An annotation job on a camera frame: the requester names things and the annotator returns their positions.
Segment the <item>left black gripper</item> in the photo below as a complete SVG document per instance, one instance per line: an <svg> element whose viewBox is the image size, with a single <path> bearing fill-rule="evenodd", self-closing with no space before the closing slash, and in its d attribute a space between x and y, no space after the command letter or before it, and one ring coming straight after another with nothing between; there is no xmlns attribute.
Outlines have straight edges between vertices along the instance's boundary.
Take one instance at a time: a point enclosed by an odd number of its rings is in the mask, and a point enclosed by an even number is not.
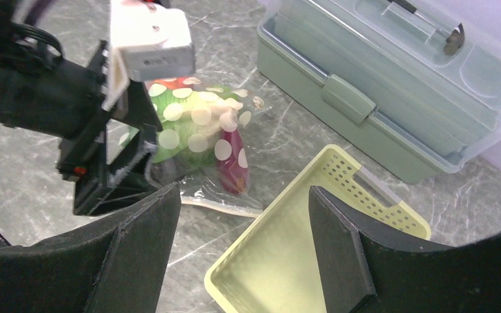
<svg viewBox="0 0 501 313"><path fill-rule="evenodd" d="M103 215L142 200L161 124L142 82L129 82L113 107L104 102L107 43L88 66L42 62L35 49L7 44L0 54L0 123L58 137L57 171L74 183L72 212Z"/></svg>

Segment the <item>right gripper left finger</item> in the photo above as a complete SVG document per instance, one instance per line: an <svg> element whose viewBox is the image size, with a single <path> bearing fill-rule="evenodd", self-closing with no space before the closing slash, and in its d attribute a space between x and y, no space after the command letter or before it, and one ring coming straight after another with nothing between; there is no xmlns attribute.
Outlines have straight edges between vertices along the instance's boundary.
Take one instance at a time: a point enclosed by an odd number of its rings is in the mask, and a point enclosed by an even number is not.
<svg viewBox="0 0 501 313"><path fill-rule="evenodd" d="M0 248L0 312L155 312L180 210L168 185L74 230Z"/></svg>

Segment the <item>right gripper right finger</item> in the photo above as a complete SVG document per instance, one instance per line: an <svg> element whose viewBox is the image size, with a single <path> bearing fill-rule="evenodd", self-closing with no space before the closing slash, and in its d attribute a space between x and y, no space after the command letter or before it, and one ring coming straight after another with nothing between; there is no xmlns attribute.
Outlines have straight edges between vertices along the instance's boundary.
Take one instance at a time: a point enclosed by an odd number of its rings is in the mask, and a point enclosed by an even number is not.
<svg viewBox="0 0 501 313"><path fill-rule="evenodd" d="M309 218L328 312L501 312L501 232L442 245L320 186L309 190Z"/></svg>

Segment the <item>clear dotted zip bag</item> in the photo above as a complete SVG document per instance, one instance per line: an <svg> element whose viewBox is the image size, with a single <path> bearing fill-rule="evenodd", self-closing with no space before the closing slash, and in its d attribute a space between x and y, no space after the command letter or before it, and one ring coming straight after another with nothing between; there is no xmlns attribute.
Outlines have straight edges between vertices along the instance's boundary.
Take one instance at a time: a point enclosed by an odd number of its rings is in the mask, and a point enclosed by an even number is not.
<svg viewBox="0 0 501 313"><path fill-rule="evenodd" d="M271 107L256 93L208 85L196 77L146 85L163 129L144 170L153 187L177 183L182 203L256 218L264 206L249 196L248 127Z"/></svg>

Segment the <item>green cabbage leaf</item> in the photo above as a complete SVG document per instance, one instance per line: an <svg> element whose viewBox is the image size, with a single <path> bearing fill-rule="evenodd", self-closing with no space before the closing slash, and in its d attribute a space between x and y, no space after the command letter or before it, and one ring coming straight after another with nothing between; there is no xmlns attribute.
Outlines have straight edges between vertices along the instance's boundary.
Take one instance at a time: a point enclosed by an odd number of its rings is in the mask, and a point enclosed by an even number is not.
<svg viewBox="0 0 501 313"><path fill-rule="evenodd" d="M222 85L167 89L152 83L149 96L162 125L152 163L175 157L191 166L216 161L214 150L221 130L232 132L248 123L239 120L240 113L250 113L243 103L248 95L245 89L232 90Z"/></svg>

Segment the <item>watermelon slice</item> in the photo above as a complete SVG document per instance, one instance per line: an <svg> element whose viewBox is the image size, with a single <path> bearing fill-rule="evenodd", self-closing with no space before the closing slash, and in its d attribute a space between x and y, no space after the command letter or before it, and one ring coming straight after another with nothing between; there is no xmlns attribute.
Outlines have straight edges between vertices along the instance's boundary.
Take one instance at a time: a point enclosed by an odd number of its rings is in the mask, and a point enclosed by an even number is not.
<svg viewBox="0 0 501 313"><path fill-rule="evenodd" d="M194 89L195 85L200 85L202 82L197 77L184 76L178 78L163 78L159 80L153 80L153 83L161 84L165 86L167 89L180 89L180 88Z"/></svg>

